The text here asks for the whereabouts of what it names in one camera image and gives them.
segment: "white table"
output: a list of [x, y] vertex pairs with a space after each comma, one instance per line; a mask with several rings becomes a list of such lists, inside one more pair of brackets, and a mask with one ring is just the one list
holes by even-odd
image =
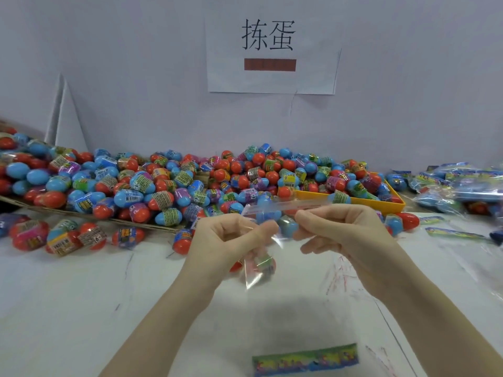
[[[47, 221], [54, 224], [59, 218]], [[106, 225], [109, 233], [114, 228]], [[480, 224], [480, 230], [485, 230], [481, 234], [487, 234], [488, 228]], [[501, 307], [481, 293], [447, 254], [435, 252], [434, 246], [426, 253], [425, 235], [417, 230], [403, 235], [400, 243], [503, 353]], [[8, 239], [1, 240], [2, 375], [97, 375], [178, 274], [183, 258], [174, 254], [167, 259], [172, 238], [152, 232], [133, 251], [107, 245], [98, 252], [79, 250], [64, 258], [43, 250], [23, 253], [12, 248]], [[189, 331], [170, 376], [251, 375], [253, 355], [290, 345], [301, 347], [298, 350], [341, 345], [332, 341], [357, 341], [361, 364], [321, 375], [389, 375], [365, 349], [368, 345], [387, 363], [380, 349], [386, 350], [398, 377], [425, 376], [389, 312], [358, 291], [357, 280], [348, 278], [344, 292], [339, 272], [337, 284], [331, 284], [337, 267], [351, 273], [347, 262], [337, 260], [334, 268], [333, 254], [305, 256], [298, 247], [288, 243], [274, 254], [278, 270], [266, 285], [246, 292], [239, 278], [223, 282]], [[477, 304], [484, 309], [477, 309]], [[296, 325], [284, 328], [284, 323]], [[267, 326], [273, 328], [271, 333], [257, 331]], [[345, 334], [347, 326], [355, 328], [352, 335]]]

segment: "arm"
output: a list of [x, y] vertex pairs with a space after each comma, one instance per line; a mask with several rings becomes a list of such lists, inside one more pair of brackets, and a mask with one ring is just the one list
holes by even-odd
[[503, 359], [412, 262], [375, 211], [334, 204], [295, 216], [303, 253], [327, 250], [351, 262], [367, 291], [393, 314], [429, 377], [503, 376]]
[[397, 280], [403, 289], [383, 303], [430, 377], [503, 375], [503, 359], [439, 288], [422, 273]]
[[207, 296], [177, 278], [101, 372], [108, 376], [166, 376]]
[[166, 377], [192, 323], [208, 307], [231, 266], [277, 232], [274, 221], [257, 226], [239, 214], [199, 221], [180, 274], [100, 377]]

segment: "hand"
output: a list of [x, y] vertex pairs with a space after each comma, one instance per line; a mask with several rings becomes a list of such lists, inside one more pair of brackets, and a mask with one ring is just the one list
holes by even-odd
[[203, 218], [179, 277], [209, 297], [209, 304], [230, 268], [249, 251], [269, 243], [278, 230], [274, 221], [258, 226], [239, 214]]
[[305, 254], [328, 250], [345, 256], [365, 289], [384, 300], [403, 286], [417, 267], [388, 233], [374, 209], [363, 205], [332, 204], [295, 215], [299, 230], [293, 238], [311, 238], [301, 246]]

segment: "yellow tray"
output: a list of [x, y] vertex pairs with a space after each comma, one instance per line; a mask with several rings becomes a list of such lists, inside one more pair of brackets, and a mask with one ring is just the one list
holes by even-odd
[[[395, 190], [391, 187], [390, 184], [388, 184], [388, 182], [386, 180], [383, 180], [383, 182], [389, 187], [391, 194], [393, 196], [397, 196], [400, 199], [400, 201], [401, 201], [400, 203], [376, 201], [374, 199], [355, 198], [355, 197], [351, 197], [351, 203], [369, 206], [372, 209], [379, 210], [383, 215], [400, 213], [406, 207], [406, 203], [403, 202], [403, 200], [398, 195], [398, 193], [395, 192]], [[298, 190], [297, 193], [295, 193], [295, 196], [298, 199], [326, 199], [326, 196], [328, 196], [328, 195], [323, 194], [323, 193], [315, 193], [315, 192]]]

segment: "forearm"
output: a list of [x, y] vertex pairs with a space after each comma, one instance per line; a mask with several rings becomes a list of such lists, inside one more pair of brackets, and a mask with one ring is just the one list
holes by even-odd
[[205, 308], [177, 279], [143, 318], [100, 377], [166, 377], [193, 321]]
[[429, 377], [503, 375], [503, 359], [458, 308], [422, 273], [384, 304]]

